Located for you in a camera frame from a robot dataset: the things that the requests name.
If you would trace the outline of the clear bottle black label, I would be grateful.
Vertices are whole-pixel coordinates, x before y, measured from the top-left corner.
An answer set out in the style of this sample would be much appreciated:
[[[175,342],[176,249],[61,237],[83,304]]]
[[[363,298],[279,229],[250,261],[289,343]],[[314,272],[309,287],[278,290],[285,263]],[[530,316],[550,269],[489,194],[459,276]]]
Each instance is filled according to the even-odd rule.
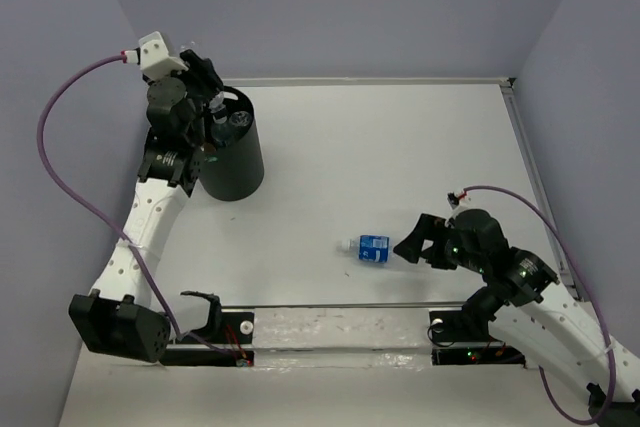
[[[195,51],[193,45],[188,45],[182,47],[180,53],[186,49],[192,49],[193,51]],[[198,95],[194,91],[190,91],[188,87],[187,89],[189,95],[201,105],[203,110],[207,110],[210,114],[217,118],[225,116],[225,114],[220,114],[220,111],[225,111],[226,109],[226,106],[224,105],[224,83],[223,91],[215,97],[203,97],[201,95]]]

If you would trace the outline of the clear bottle blue label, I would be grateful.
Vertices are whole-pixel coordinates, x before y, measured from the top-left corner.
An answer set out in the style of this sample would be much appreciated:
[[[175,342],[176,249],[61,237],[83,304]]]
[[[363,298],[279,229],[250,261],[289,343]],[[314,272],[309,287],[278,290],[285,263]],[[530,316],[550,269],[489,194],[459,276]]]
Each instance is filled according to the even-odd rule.
[[[366,234],[338,241],[336,251],[361,263],[389,266],[398,262],[393,247],[388,236]]]

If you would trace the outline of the clear bottle blue-green label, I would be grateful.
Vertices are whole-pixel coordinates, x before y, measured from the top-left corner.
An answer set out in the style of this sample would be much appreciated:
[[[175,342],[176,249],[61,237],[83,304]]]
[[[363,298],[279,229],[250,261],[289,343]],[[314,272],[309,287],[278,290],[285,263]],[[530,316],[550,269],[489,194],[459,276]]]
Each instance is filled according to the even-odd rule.
[[[211,124],[211,138],[217,149],[226,148],[234,143],[235,128],[228,116],[214,117]]]

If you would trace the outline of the clear crushed label-less bottle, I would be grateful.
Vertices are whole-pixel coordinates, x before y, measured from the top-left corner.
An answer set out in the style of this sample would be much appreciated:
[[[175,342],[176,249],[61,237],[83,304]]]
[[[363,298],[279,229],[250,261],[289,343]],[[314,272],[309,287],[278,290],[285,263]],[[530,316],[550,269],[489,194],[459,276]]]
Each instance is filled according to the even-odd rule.
[[[229,122],[234,130],[242,136],[251,127],[253,116],[246,110],[236,111],[231,114]]]

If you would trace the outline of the orange juice bottle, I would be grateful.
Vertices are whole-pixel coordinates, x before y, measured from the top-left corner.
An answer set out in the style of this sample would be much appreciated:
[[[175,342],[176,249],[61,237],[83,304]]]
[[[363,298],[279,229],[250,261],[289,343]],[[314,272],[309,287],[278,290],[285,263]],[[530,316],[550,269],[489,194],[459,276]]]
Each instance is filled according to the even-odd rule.
[[[204,143],[201,147],[201,150],[207,155],[213,155],[216,153],[215,146],[210,143]]]

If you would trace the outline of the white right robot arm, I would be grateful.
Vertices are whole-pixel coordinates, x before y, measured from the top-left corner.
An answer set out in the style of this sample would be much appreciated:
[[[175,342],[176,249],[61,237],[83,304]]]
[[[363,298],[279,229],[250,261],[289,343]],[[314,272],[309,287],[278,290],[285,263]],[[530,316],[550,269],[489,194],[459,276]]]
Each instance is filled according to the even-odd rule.
[[[458,208],[448,219],[423,214],[394,252],[412,264],[480,275],[483,287],[445,326],[512,346],[586,397],[589,422],[638,425],[638,356],[604,332],[595,312],[574,299],[540,257],[510,245],[488,212]]]

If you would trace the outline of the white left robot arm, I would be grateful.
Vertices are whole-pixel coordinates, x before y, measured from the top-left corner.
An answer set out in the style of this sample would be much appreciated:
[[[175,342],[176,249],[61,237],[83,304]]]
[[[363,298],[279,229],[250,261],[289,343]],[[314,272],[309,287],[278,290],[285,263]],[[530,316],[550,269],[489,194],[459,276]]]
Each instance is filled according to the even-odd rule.
[[[186,49],[181,65],[147,84],[149,130],[130,212],[90,291],[73,296],[69,316],[97,354],[156,363],[183,337],[155,281],[166,242],[190,199],[204,157],[205,114],[224,84],[207,58]]]

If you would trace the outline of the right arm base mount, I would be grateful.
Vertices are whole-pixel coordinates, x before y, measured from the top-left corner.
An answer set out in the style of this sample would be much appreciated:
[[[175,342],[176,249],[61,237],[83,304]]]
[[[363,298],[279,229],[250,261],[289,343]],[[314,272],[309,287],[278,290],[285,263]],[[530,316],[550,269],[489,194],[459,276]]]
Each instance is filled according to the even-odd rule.
[[[525,356],[509,344],[488,334],[487,324],[479,331],[465,326],[459,310],[429,312],[427,338],[434,366],[525,366]]]

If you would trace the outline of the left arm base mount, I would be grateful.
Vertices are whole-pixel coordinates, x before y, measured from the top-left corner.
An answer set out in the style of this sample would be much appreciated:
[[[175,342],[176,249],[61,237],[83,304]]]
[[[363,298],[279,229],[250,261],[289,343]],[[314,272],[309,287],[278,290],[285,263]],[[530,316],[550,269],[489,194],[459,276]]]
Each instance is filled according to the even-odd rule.
[[[254,365],[252,347],[255,313],[226,309],[213,293],[183,291],[185,299],[208,306],[206,323],[181,339],[171,341],[159,363],[166,367],[239,367]]]

